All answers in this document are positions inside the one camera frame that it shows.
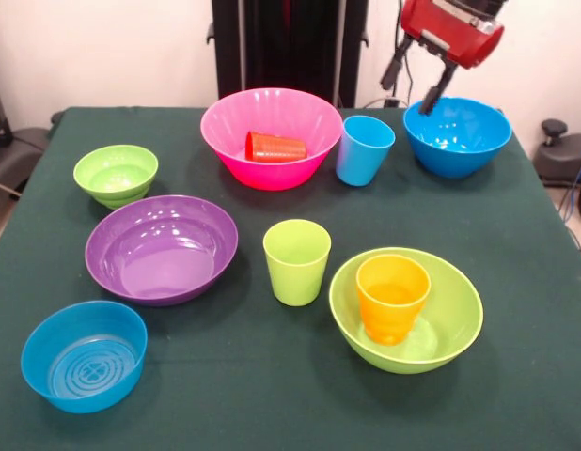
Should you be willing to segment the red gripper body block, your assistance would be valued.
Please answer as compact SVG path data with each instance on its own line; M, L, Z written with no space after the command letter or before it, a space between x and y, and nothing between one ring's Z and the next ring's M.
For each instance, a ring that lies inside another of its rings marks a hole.
M502 1L406 1L400 25L431 54L471 69L497 47L504 26L496 17Z

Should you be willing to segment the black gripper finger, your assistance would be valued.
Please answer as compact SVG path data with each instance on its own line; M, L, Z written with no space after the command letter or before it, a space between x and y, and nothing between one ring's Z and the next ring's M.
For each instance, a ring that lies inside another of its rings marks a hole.
M395 86L402 69L402 60L406 56L412 42L413 39L411 37L404 37L402 39L381 78L381 88L392 88Z
M447 89L449 83L453 78L454 72L457 69L456 63L447 59L443 59L443 62L445 64L445 68L442 72L440 80L435 86L432 86L430 88L427 95L425 96L425 98L423 99L422 103L419 106L418 112L421 115L428 116L432 112L434 106Z

